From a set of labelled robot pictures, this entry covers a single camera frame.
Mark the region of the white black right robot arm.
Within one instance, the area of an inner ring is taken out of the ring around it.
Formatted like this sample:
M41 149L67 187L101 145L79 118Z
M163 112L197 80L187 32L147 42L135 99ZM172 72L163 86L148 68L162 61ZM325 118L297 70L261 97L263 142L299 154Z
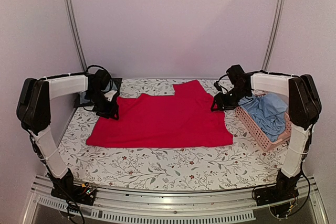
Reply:
M212 111L238 108L241 99L253 91L263 91L266 95L276 94L287 98L283 115L290 120L288 152L281 169L277 172L276 184L271 196L276 201L284 200L291 194L292 187L302 176L302 166L309 153L312 132L322 111L319 93L310 74L286 74L265 70L245 72L241 65L233 65L226 70L232 88L228 90L214 82L217 94L214 96Z

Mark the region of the red t-shirt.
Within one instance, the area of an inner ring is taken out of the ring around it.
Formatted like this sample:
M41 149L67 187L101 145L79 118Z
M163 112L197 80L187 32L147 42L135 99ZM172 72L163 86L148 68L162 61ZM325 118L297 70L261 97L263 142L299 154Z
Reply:
M105 148L188 148L232 145L213 96L193 80L173 86L173 95L141 94L117 99L120 118L100 117L86 143Z

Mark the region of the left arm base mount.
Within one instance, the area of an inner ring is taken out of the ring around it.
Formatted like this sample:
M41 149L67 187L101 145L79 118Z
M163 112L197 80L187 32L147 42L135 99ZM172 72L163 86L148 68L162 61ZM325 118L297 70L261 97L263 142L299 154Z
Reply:
M78 204L93 206L97 194L97 189L88 183L75 185L72 182L53 182L51 195L53 197L68 200Z

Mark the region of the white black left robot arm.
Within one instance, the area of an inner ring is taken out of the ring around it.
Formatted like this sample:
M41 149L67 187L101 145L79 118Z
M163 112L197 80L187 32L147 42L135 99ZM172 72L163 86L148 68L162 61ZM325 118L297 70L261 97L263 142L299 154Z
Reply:
M54 188L67 200L78 195L71 170L58 151L51 131L53 100L77 94L93 107L97 116L119 119L117 97L120 94L120 78L95 65L96 72L66 73L50 77L27 78L19 96L16 116L29 135L29 140L39 160L46 167Z

